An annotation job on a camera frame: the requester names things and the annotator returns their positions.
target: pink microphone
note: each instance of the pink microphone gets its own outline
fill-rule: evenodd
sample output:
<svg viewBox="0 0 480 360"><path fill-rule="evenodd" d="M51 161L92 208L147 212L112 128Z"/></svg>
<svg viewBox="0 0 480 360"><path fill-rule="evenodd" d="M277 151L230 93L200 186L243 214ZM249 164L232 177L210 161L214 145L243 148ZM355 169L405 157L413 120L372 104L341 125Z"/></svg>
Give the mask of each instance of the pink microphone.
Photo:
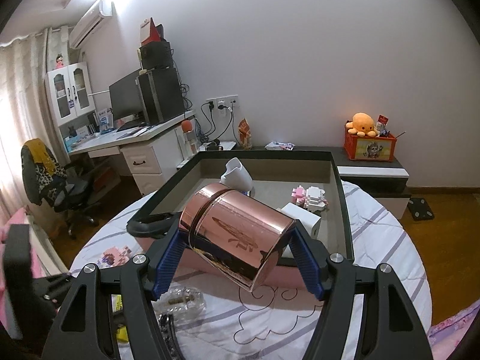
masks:
<svg viewBox="0 0 480 360"><path fill-rule="evenodd" d="M184 120L181 123L181 129L183 131L185 143L190 147L191 150L191 155L189 155L190 158L198 153L197 137L195 136L195 131L193 126L191 125L191 121Z"/></svg>

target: rose gold canister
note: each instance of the rose gold canister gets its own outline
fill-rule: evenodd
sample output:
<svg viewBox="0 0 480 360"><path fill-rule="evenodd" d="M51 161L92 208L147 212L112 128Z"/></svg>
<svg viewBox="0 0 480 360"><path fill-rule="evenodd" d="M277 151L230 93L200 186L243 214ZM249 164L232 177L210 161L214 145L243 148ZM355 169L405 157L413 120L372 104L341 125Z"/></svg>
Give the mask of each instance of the rose gold canister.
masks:
<svg viewBox="0 0 480 360"><path fill-rule="evenodd" d="M247 291L277 265L294 220L220 183L203 187L180 218L190 247Z"/></svg>

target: bed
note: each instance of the bed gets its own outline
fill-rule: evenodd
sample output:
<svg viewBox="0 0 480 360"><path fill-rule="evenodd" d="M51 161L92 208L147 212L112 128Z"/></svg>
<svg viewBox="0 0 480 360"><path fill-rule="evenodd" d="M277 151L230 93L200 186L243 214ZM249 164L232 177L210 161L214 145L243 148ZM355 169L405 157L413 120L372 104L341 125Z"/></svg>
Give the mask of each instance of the bed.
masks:
<svg viewBox="0 0 480 360"><path fill-rule="evenodd" d="M352 231L355 263L375 268L388 262L412 299L427 332L431 325L430 288L415 246L394 216L358 186L342 182ZM126 231L133 214L150 198L143 197L103 226L76 256L70 271L77 275L87 263L100 262L107 250L121 255L141 253ZM206 309L194 320L175 323L187 360L301 359L315 329L322 302L304 290L261 286L253 293L226 278L179 267L172 286L196 287ZM363 296L357 295L343 359L354 358L362 317ZM128 345L122 359L132 359Z"/></svg>

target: curtain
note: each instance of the curtain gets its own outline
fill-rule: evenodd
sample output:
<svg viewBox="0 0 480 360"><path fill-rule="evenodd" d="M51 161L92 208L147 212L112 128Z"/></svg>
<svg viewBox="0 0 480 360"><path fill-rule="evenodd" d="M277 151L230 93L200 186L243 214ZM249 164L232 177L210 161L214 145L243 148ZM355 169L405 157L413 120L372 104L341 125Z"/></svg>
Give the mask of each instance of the curtain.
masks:
<svg viewBox="0 0 480 360"><path fill-rule="evenodd" d="M50 114L44 84L47 67L50 70L51 66L47 65L50 56L65 53L68 61L65 28L66 39L62 37L65 30L60 30L49 42L51 29L46 29L0 46L0 225L25 205L29 205L35 220L47 232L58 219L46 203L29 204L23 188L20 150L27 140L40 138L61 164L68 162Z"/></svg>

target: air conditioner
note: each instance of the air conditioner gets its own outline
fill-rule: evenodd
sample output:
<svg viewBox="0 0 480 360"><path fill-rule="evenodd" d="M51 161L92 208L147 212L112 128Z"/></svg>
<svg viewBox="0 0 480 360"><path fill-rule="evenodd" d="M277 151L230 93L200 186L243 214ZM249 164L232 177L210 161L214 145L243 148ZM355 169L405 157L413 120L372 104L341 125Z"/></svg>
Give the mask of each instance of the air conditioner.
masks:
<svg viewBox="0 0 480 360"><path fill-rule="evenodd" d="M98 0L71 31L69 37L70 47L74 49L81 48L85 40L110 17L112 17L111 1Z"/></svg>

